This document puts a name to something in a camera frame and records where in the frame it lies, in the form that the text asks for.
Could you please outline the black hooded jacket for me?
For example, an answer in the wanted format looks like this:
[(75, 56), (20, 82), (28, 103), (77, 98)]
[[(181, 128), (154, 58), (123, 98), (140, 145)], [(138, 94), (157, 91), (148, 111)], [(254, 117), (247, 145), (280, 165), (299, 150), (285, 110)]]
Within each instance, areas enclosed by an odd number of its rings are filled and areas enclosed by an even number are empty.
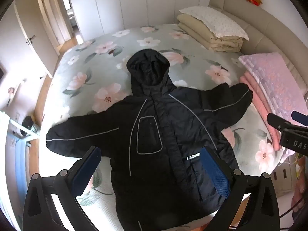
[(246, 84), (210, 90), (175, 86), (169, 61), (143, 49), (127, 62), (132, 95), (107, 110), (71, 117), (46, 135), (50, 151), (82, 157), (91, 146), (111, 159), (116, 212), (124, 230), (165, 230), (208, 216), (223, 198), (200, 161), (211, 148), (238, 168), (223, 130), (251, 105)]

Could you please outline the folded pink blanket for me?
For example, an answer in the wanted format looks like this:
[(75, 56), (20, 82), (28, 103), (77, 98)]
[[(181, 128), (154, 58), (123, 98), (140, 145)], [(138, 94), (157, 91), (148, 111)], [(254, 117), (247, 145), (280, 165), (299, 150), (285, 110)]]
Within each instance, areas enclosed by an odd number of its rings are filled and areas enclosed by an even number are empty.
[(273, 148), (275, 151), (281, 150), (281, 146), (279, 144), (280, 134), (278, 134), (278, 131), (267, 123), (267, 115), (269, 111), (267, 111), (264, 103), (262, 102), (262, 100), (260, 99), (260, 97), (258, 96), (258, 94), (256, 93), (256, 91), (254, 90), (254, 88), (252, 87), (252, 85), (249, 83), (249, 81), (246, 79), (245, 76), (240, 77), (240, 82), (248, 85), (249, 89), (253, 91), (253, 99), (252, 99), (253, 105), (256, 107), (258, 113), (260, 114), (263, 122), (267, 127), (267, 130), (270, 134), (273, 143)]

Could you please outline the folded purple blanket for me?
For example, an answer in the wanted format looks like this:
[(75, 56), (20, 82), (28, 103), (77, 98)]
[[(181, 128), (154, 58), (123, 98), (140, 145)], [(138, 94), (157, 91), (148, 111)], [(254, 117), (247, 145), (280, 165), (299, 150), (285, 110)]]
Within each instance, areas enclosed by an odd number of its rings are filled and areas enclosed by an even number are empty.
[(267, 111), (296, 124), (291, 118), (295, 110), (307, 114), (307, 105), (293, 75), (278, 53), (242, 55), (244, 76), (252, 85)]

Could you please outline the white bedside cabinet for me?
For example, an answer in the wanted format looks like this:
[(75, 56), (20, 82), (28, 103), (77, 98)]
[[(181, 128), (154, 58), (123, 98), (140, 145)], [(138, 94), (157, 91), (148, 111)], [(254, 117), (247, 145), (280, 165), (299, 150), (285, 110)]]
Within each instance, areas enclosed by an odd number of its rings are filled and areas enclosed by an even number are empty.
[(279, 163), (271, 173), (278, 198), (294, 190), (297, 180), (295, 164), (295, 156), (289, 156), (283, 163)]

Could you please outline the beige padded headboard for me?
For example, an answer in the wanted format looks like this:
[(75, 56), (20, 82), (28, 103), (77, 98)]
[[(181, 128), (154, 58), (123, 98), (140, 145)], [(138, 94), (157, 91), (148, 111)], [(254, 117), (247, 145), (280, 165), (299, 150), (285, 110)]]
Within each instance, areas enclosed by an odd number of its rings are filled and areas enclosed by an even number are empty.
[(307, 98), (307, 47), (282, 22), (245, 0), (210, 0), (209, 7), (237, 22), (249, 36), (241, 53), (278, 52)]

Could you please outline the black mesh wastebasket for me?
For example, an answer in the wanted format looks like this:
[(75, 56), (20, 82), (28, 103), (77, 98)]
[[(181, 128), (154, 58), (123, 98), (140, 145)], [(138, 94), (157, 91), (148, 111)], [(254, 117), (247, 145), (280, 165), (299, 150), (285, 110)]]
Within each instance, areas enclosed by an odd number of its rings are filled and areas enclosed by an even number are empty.
[(31, 116), (26, 116), (21, 125), (35, 134), (40, 134), (40, 127), (34, 122)]

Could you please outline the white dotted pillow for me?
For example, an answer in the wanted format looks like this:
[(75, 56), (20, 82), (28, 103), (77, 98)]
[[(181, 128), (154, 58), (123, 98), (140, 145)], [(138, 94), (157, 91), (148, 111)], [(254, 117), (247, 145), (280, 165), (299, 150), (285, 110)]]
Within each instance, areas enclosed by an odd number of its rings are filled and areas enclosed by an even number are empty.
[(249, 40), (248, 34), (238, 23), (213, 8), (193, 6), (181, 9), (179, 12), (202, 21), (203, 24), (218, 38), (240, 37)]

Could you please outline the folded beige quilt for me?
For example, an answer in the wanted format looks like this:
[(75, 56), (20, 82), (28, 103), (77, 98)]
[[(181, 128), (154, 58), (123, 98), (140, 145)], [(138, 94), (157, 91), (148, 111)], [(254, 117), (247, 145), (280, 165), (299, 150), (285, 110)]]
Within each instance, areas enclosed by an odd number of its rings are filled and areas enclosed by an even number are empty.
[(218, 38), (200, 20), (187, 15), (177, 16), (178, 27), (197, 40), (203, 47), (215, 52), (239, 52), (243, 45), (240, 37), (227, 36)]

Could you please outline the floral green bedspread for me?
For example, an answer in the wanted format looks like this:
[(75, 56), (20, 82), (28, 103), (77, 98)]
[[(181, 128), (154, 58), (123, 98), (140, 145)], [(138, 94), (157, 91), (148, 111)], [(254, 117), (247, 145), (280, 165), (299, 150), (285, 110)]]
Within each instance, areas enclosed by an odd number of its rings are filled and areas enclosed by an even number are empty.
[[(175, 24), (128, 29), (70, 49), (59, 62), (46, 99), (39, 150), (41, 175), (53, 176), (82, 158), (50, 151), (48, 131), (71, 117), (103, 112), (132, 95), (127, 62), (143, 49), (154, 49), (169, 61), (169, 77), (177, 87), (206, 91), (223, 83), (236, 85), (246, 72), (239, 62), (242, 54), (210, 51)], [(233, 148), (237, 169), (246, 175), (269, 174), (281, 161), (283, 151), (274, 150), (253, 102), (243, 117), (222, 133)], [(111, 169), (111, 159), (101, 153), (86, 189), (76, 198), (98, 230), (124, 230), (116, 212)], [(169, 229), (190, 230), (204, 218)]]

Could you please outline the white room door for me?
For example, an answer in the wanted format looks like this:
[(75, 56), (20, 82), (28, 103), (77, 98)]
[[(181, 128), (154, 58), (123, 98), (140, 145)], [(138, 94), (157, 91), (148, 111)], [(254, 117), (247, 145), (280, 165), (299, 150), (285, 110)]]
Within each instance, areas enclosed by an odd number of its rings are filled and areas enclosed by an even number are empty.
[(14, 0), (14, 9), (26, 41), (36, 52), (48, 76), (52, 78), (59, 56), (43, 25), (38, 0)]

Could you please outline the white wardrobe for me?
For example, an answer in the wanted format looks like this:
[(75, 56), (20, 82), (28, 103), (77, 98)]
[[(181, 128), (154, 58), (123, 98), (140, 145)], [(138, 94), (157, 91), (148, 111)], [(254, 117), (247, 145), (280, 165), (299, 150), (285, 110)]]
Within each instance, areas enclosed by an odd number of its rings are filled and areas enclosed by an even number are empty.
[(174, 23), (181, 9), (199, 0), (70, 0), (85, 41), (142, 26)]

